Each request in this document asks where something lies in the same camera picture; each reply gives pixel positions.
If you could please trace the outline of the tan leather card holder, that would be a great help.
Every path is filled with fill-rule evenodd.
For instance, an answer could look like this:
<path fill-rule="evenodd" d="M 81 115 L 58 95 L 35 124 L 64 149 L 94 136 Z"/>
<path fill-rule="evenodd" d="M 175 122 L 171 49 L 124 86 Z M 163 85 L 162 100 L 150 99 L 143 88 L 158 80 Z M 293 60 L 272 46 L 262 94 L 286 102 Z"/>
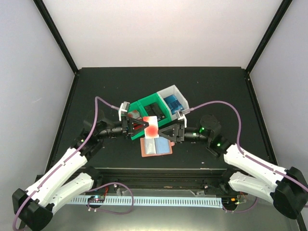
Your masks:
<path fill-rule="evenodd" d="M 175 143 L 163 137 L 154 139 L 140 138 L 140 145 L 141 156 L 152 157 L 172 154 L 172 148 Z"/>

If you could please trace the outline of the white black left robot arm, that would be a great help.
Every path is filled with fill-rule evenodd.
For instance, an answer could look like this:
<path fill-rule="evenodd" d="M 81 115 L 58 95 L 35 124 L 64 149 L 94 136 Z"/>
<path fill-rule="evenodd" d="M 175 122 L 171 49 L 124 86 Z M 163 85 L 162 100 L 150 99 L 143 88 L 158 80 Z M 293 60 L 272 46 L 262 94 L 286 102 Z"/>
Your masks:
<path fill-rule="evenodd" d="M 103 179 L 93 167 L 83 170 L 77 177 L 70 177 L 93 158 L 103 147 L 105 138 L 134 136 L 149 126 L 144 119 L 121 116 L 120 121 L 108 123 L 94 117 L 91 129 L 83 129 L 63 157 L 31 186 L 17 189 L 12 194 L 13 230 L 20 219 L 32 231 L 43 230 L 53 215 L 68 201 L 83 192 L 98 192 Z"/>

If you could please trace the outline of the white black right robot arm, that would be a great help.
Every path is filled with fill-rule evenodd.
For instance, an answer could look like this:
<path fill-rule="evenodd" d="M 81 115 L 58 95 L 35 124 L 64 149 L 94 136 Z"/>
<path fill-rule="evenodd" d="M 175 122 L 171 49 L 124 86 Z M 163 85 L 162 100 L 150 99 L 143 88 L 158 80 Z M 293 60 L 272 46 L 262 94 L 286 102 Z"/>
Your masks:
<path fill-rule="evenodd" d="M 222 193 L 245 192 L 271 203 L 287 218 L 298 218 L 308 205 L 308 183 L 299 169 L 271 164 L 229 142 L 221 135 L 221 125 L 213 115 L 203 116 L 199 124 L 199 128 L 190 128 L 176 123 L 159 129 L 158 134 L 174 143 L 203 142 L 215 157 L 238 168 L 219 181 Z"/>

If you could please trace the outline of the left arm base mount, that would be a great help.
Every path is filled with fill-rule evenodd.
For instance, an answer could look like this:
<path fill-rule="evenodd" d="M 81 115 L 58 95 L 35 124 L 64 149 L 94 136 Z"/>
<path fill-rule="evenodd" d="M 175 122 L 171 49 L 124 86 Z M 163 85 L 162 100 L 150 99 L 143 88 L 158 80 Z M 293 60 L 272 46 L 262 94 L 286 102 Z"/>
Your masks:
<path fill-rule="evenodd" d="M 103 185 L 101 185 L 101 186 L 98 186 L 98 187 L 96 187 L 96 188 L 92 188 L 92 189 L 90 189 L 90 190 L 87 190 L 87 191 L 85 191 L 85 192 L 86 192 L 86 193 L 95 192 L 95 191 L 98 191 L 98 190 L 100 190 L 100 189 L 102 189 L 102 188 L 106 188 L 106 187 L 114 186 L 114 185 L 118 186 L 118 185 L 121 185 L 121 183 L 120 183 L 120 182 L 109 182 L 109 183 L 103 184 Z"/>

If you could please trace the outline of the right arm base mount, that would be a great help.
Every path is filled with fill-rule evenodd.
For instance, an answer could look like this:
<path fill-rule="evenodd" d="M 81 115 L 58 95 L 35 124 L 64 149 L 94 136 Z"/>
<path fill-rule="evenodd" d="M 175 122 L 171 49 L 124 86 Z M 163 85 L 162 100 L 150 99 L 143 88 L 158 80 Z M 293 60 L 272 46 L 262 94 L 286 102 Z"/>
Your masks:
<path fill-rule="evenodd" d="M 239 192 L 233 190 L 228 183 L 224 181 L 205 181 L 203 183 L 203 189 L 208 194 L 234 196 Z"/>

